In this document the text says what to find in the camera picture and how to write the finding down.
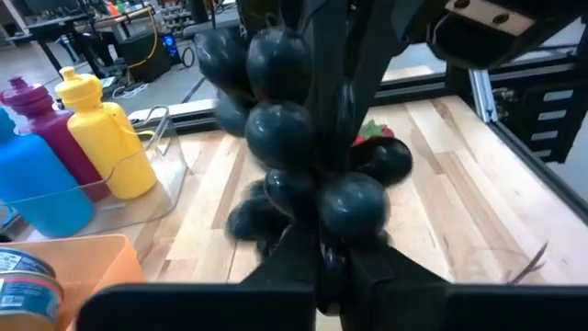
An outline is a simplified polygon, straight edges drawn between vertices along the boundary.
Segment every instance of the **bottle cap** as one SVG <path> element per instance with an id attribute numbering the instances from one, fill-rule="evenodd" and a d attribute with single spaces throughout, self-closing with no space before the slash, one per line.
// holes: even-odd
<path id="1" fill-rule="evenodd" d="M 0 101 L 21 115 L 51 109 L 53 99 L 41 84 L 29 85 L 20 76 L 8 79 L 11 88 L 0 93 Z"/>
<path id="2" fill-rule="evenodd" d="M 15 135 L 15 123 L 8 117 L 8 113 L 0 108 L 0 141 Z"/>
<path id="3" fill-rule="evenodd" d="M 93 106 L 100 102 L 102 85 L 92 74 L 77 74 L 73 67 L 64 67 L 59 71 L 63 82 L 55 86 L 55 92 L 62 99 L 65 107 L 79 110 L 85 106 Z"/>

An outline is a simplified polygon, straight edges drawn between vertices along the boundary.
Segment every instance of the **orange container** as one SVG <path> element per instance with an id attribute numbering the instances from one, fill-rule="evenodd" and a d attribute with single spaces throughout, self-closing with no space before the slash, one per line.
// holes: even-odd
<path id="1" fill-rule="evenodd" d="M 137 252 L 121 234 L 0 246 L 29 252 L 55 269 L 64 293 L 57 331 L 74 330 L 74 318 L 96 291 L 114 284 L 145 281 Z"/>

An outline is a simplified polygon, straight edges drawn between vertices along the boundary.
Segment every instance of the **yellow bottle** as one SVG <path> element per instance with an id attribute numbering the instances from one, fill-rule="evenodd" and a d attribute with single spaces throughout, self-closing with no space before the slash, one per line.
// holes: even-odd
<path id="1" fill-rule="evenodd" d="M 72 67 L 60 73 L 64 81 L 55 92 L 75 111 L 67 128 L 100 176 L 108 178 L 112 194 L 132 199 L 148 191 L 157 177 L 122 107 L 102 102 L 102 85 L 94 75 L 76 74 Z"/>

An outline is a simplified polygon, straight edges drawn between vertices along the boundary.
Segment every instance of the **pink bottle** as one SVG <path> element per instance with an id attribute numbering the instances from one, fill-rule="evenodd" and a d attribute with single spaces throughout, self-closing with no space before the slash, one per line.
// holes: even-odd
<path id="1" fill-rule="evenodd" d="M 73 113 L 68 110 L 53 110 L 53 100 L 41 84 L 30 86 L 22 77 L 10 78 L 9 83 L 12 89 L 1 92 L 0 101 L 16 113 L 27 117 L 28 122 L 20 125 L 18 131 L 41 136 L 79 185 L 102 180 L 67 129 L 67 120 Z M 85 193 L 91 200 L 98 201 L 108 196 L 110 191 L 102 184 L 86 188 Z"/>

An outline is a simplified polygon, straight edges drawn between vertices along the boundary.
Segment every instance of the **tin can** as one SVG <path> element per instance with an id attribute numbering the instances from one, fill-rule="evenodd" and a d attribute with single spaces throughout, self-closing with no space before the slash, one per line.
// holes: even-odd
<path id="1" fill-rule="evenodd" d="M 55 270 L 39 257 L 19 249 L 0 247 L 0 272 L 31 271 L 55 278 Z"/>
<path id="2" fill-rule="evenodd" d="M 62 305 L 57 280 L 36 272 L 0 274 L 0 330 L 52 331 Z"/>

